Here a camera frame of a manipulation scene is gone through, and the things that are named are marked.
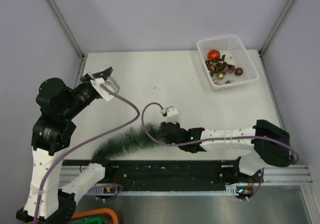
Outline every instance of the metal frame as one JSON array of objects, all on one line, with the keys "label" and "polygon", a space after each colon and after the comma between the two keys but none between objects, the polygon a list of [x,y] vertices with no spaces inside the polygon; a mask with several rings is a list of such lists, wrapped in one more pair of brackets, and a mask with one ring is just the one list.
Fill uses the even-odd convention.
[{"label": "metal frame", "polygon": [[[80,174],[80,166],[63,165],[60,173],[60,184],[71,182]],[[312,186],[313,181],[310,176],[308,166],[306,165],[290,165],[286,168],[268,167],[264,169],[264,182],[262,185],[283,186],[283,185],[307,185]],[[248,185],[247,183],[236,183],[236,186]]]},{"label": "metal frame", "polygon": [[75,80],[75,87],[78,86],[80,84],[80,78],[81,76],[84,74],[84,70],[85,70],[85,66],[86,66],[86,59],[87,59],[87,55],[84,55],[83,58],[80,59],[80,65],[79,65],[79,70],[78,70],[78,74],[76,76],[76,80]]},{"label": "metal frame", "polygon": [[277,22],[275,23],[275,25],[273,26],[273,28],[271,29],[262,49],[260,50],[260,54],[263,56],[263,54],[267,51],[270,43],[272,42],[272,40],[275,38],[278,30],[280,29],[280,27],[283,25],[286,17],[288,16],[290,10],[293,8],[293,6],[295,5],[295,3],[297,2],[297,0],[289,0],[287,2],[287,4],[285,5],[284,10],[282,11],[281,15],[279,16]]},{"label": "metal frame", "polygon": [[320,203],[315,186],[301,186],[301,191],[312,224],[320,224]]},{"label": "metal frame", "polygon": [[65,21],[65,18],[61,14],[58,6],[55,3],[55,0],[46,0],[48,3],[53,15],[55,16],[58,24],[60,25],[63,33],[65,34],[65,37],[68,39],[69,43],[71,44],[72,48],[76,52],[76,54],[79,56],[80,59],[84,57],[83,52],[81,51],[74,35],[72,34],[67,22]]},{"label": "metal frame", "polygon": [[276,111],[276,115],[279,119],[279,124],[280,124],[280,127],[283,129],[283,130],[287,130],[286,129],[286,123],[285,123],[285,120],[283,118],[283,112],[281,110],[281,106],[279,105],[279,102],[278,102],[278,98],[277,98],[277,94],[276,94],[276,91],[275,91],[275,87],[273,86],[272,84],[272,81],[270,80],[270,77],[269,77],[269,70],[268,70],[268,67],[266,66],[264,60],[263,60],[263,57],[260,55],[260,61],[261,61],[261,64],[262,64],[262,68],[264,70],[264,75],[265,75],[265,78],[266,78],[266,82],[268,84],[268,87],[270,89],[270,93],[271,93],[271,97],[272,97],[272,101],[273,101],[273,105],[275,107],[275,111]]}]

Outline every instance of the white wall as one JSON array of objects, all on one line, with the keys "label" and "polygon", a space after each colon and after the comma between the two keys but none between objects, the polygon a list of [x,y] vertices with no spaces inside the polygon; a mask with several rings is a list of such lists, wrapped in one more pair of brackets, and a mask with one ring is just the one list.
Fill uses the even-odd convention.
[{"label": "white wall", "polygon": [[193,50],[235,34],[260,49],[288,0],[56,0],[85,52]]},{"label": "white wall", "polygon": [[0,0],[0,16],[0,219],[20,223],[15,213],[29,193],[39,85],[60,77],[73,86],[80,61],[45,0]]},{"label": "white wall", "polygon": [[320,0],[298,0],[265,54],[291,134],[320,193]]}]

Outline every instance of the white table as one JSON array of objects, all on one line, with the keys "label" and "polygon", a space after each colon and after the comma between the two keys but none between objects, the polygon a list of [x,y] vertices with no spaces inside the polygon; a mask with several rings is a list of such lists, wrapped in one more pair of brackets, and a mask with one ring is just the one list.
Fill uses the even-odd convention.
[{"label": "white table", "polygon": [[[174,105],[180,113],[183,128],[241,129],[265,119],[279,126],[257,50],[249,50],[260,79],[252,84],[215,92],[212,90],[197,51],[90,53],[84,73],[99,72],[110,66],[112,76],[120,85],[119,94],[142,111],[149,102],[164,107]],[[164,121],[158,107],[150,107],[146,121]],[[132,119],[135,111],[113,99],[93,101],[75,119],[77,128],[71,147]],[[140,119],[133,125],[139,126]],[[75,151],[67,159],[91,159],[92,153],[116,133],[94,141]],[[235,159],[244,151],[187,153],[177,147],[157,147],[128,154],[122,160],[209,160]]]}]

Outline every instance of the white plastic basket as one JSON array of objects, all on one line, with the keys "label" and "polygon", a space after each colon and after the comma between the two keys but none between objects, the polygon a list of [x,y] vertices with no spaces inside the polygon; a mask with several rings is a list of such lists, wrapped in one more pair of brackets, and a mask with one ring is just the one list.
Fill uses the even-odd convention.
[{"label": "white plastic basket", "polygon": [[[214,90],[217,91],[248,84],[256,81],[259,78],[259,73],[254,66],[254,63],[248,55],[243,43],[237,36],[229,35],[209,38],[205,40],[199,40],[196,44],[204,70]],[[235,65],[236,68],[242,68],[244,73],[241,76],[237,76],[234,73],[226,74],[223,80],[218,81],[218,83],[221,85],[216,85],[213,82],[213,79],[216,79],[217,76],[216,74],[214,77],[210,76],[205,63],[205,61],[208,59],[207,55],[210,50],[218,50],[221,56],[225,54],[225,62],[230,65]],[[234,81],[234,83],[225,84],[227,80]]]}]

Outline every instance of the purple cable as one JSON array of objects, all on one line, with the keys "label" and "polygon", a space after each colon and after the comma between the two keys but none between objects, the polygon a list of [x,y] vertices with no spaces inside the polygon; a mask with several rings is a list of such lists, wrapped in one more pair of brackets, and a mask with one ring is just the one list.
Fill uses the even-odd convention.
[{"label": "purple cable", "polygon": [[[117,99],[119,99],[119,100],[127,103],[127,104],[130,105],[131,107],[133,107],[134,110],[137,112],[137,113],[136,113],[136,117],[133,118],[132,120],[128,121],[127,123],[125,123],[125,124],[117,127],[117,128],[114,128],[114,129],[112,129],[112,130],[106,131],[106,132],[104,132],[104,133],[102,133],[102,134],[100,134],[100,135],[97,135],[97,136],[95,136],[95,137],[92,137],[92,138],[89,139],[89,140],[86,140],[86,141],[82,142],[81,144],[79,144],[79,145],[73,147],[72,149],[68,150],[65,154],[61,155],[61,156],[52,164],[52,166],[49,168],[49,170],[48,170],[48,171],[46,172],[46,174],[44,175],[44,177],[43,177],[43,179],[42,179],[42,181],[41,181],[41,183],[40,183],[39,192],[41,192],[41,191],[43,190],[43,187],[44,187],[44,185],[45,185],[44,183],[46,182],[46,179],[48,178],[48,176],[50,175],[50,173],[52,172],[52,170],[53,170],[53,169],[59,164],[59,162],[61,162],[67,155],[69,155],[70,153],[74,152],[75,150],[81,148],[82,146],[84,146],[84,145],[86,145],[86,144],[88,144],[88,143],[90,143],[90,142],[92,142],[92,141],[94,141],[94,140],[99,139],[100,137],[103,137],[103,136],[105,136],[105,135],[108,135],[108,134],[110,134],[110,133],[112,133],[112,132],[115,132],[115,131],[117,131],[117,130],[120,130],[120,129],[122,129],[122,128],[128,126],[128,125],[130,125],[131,123],[135,122],[135,121],[140,117],[140,111],[139,111],[139,109],[134,105],[134,103],[132,103],[131,101],[125,99],[124,97],[121,97],[121,96],[117,95],[116,93],[112,92],[111,90],[109,90],[109,89],[108,89],[106,86],[104,86],[103,84],[101,84],[100,86],[101,86],[105,91],[107,91],[109,94],[113,95],[113,96],[116,97]],[[38,219],[38,213],[39,213],[41,196],[42,196],[42,194],[39,193],[39,194],[38,194],[37,201],[36,201],[37,203],[36,203],[36,205],[35,205],[35,209],[36,209],[36,210],[35,210],[35,212],[34,212],[35,215],[34,215],[34,218],[33,218],[33,222],[34,222],[33,224],[37,224],[37,219]]]},{"label": "purple cable", "polygon": [[[198,144],[198,143],[201,143],[201,142],[204,142],[204,141],[209,141],[209,140],[241,140],[241,139],[261,139],[261,140],[267,140],[267,141],[271,141],[271,142],[273,142],[273,143],[275,143],[275,144],[278,144],[278,145],[280,145],[280,146],[282,146],[282,147],[284,147],[284,148],[286,148],[286,149],[288,149],[288,150],[290,150],[292,153],[294,153],[295,154],[295,156],[296,156],[296,162],[298,162],[298,160],[299,160],[299,158],[300,158],[300,156],[299,156],[299,154],[291,147],[291,146],[289,146],[289,145],[286,145],[286,144],[284,144],[284,143],[282,143],[282,142],[280,142],[280,141],[278,141],[278,140],[275,140],[275,139],[272,139],[272,138],[269,138],[269,137],[266,137],[266,136],[237,136],[237,137],[226,137],[226,138],[224,138],[224,137],[216,137],[216,138],[208,138],[208,139],[203,139],[203,140],[194,140],[194,141],[190,141],[190,142],[185,142],[185,143],[180,143],[180,144],[167,144],[167,143],[164,143],[164,142],[161,142],[161,141],[158,141],[158,140],[156,140],[155,138],[153,138],[151,135],[150,135],[150,133],[147,131],[147,129],[146,129],[146,126],[145,126],[145,111],[147,110],[147,108],[149,107],[149,106],[151,106],[151,105],[158,105],[160,108],[161,108],[161,110],[163,110],[164,108],[162,107],[162,105],[161,104],[159,104],[159,103],[157,103],[157,102],[152,102],[152,103],[149,103],[149,104],[147,104],[146,106],[145,106],[145,108],[144,108],[144,110],[142,111],[142,114],[141,114],[141,123],[142,123],[142,127],[143,127],[143,129],[144,129],[144,131],[145,131],[145,133],[147,134],[147,136],[151,139],[151,140],[153,140],[155,143],[157,143],[157,144],[159,144],[159,145],[163,145],[163,146],[185,146],[185,145],[192,145],[192,144]],[[260,189],[260,187],[261,187],[261,184],[262,184],[262,182],[263,182],[263,176],[264,176],[264,169],[261,169],[261,179],[260,179],[260,182],[259,182],[259,184],[258,184],[258,186],[257,186],[257,188],[256,188],[256,190],[255,190],[255,192],[253,193],[253,195],[252,196],[250,196],[247,200],[249,201],[249,200],[251,200],[255,195],[256,195],[256,193],[259,191],[259,189]]]}]

